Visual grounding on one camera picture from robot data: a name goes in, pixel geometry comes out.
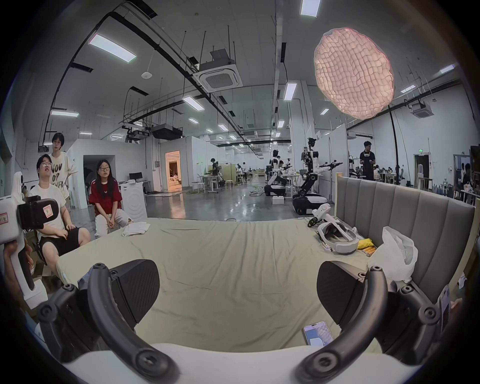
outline white t-shirt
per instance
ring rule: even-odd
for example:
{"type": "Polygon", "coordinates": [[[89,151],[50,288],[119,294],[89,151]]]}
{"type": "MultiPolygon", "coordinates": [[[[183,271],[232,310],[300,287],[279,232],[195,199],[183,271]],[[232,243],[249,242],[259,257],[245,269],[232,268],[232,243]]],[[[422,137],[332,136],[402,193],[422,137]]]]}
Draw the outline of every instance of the white t-shirt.
{"type": "Polygon", "coordinates": [[[50,177],[50,184],[55,185],[60,189],[63,198],[68,199],[67,178],[73,173],[77,173],[77,166],[69,159],[65,152],[60,152],[60,156],[53,157],[52,159],[52,176],[50,177]]]}
{"type": "MultiPolygon", "coordinates": [[[[57,201],[57,204],[59,205],[59,215],[53,219],[52,221],[49,221],[45,223],[46,225],[56,228],[56,229],[65,229],[65,225],[63,224],[63,220],[61,218],[61,213],[60,213],[60,208],[65,206],[65,199],[63,198],[63,195],[55,185],[51,185],[47,189],[40,188],[39,185],[36,185],[30,190],[30,196],[40,196],[42,199],[54,199],[57,201]]],[[[40,238],[44,235],[43,233],[38,232],[38,241],[40,241],[40,238]]]]}

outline red sticker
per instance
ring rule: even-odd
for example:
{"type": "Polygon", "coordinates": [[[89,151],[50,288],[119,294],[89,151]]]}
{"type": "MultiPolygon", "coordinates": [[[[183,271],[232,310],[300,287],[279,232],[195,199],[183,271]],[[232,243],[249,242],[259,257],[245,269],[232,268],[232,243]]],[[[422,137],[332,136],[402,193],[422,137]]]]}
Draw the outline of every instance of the red sticker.
{"type": "Polygon", "coordinates": [[[53,216],[52,206],[49,204],[49,205],[43,207],[43,212],[45,212],[45,216],[47,218],[52,217],[53,216]]]}
{"type": "Polygon", "coordinates": [[[0,224],[6,224],[8,223],[8,214],[5,213],[0,213],[0,224]]]}

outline woman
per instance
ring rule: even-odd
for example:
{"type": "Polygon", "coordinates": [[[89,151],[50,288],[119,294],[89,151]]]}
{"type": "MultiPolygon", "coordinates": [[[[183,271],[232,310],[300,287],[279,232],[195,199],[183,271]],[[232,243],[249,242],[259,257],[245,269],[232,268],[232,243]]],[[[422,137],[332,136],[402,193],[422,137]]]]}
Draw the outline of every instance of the woman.
{"type": "Polygon", "coordinates": [[[110,173],[108,160],[100,160],[96,165],[88,202],[95,206],[96,238],[107,235],[115,224],[124,227],[132,221],[121,209],[119,185],[110,173]]]}

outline young man with glasses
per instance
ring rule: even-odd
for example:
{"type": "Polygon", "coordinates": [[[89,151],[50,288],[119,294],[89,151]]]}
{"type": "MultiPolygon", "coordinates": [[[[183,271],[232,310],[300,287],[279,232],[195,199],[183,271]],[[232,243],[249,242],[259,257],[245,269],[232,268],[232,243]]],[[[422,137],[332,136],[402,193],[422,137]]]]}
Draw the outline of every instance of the young man with glasses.
{"type": "Polygon", "coordinates": [[[90,233],[86,228],[77,228],[72,224],[70,214],[65,207],[65,198],[61,190],[50,184],[52,160],[49,155],[42,155],[36,162],[38,185],[30,191],[30,196],[42,199],[54,199],[59,206],[59,215],[37,229],[39,246],[51,271],[58,276],[57,260],[60,256],[90,241],[90,233]]]}

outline beige bed sheet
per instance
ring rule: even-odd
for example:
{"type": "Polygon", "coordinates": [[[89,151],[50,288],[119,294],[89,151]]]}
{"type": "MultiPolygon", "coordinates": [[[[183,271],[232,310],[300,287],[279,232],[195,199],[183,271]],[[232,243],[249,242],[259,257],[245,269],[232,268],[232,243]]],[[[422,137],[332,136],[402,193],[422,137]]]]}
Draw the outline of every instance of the beige bed sheet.
{"type": "MultiPolygon", "coordinates": [[[[305,345],[302,327],[325,321],[340,328],[316,292],[320,264],[341,260],[366,269],[360,251],[326,252],[305,219],[221,222],[149,218],[144,235],[122,230],[60,258],[65,283],[76,284],[98,262],[109,268],[153,260],[160,293],[137,325],[150,344],[255,352],[305,345]]],[[[370,351],[380,351],[374,342],[370,351]]]]}

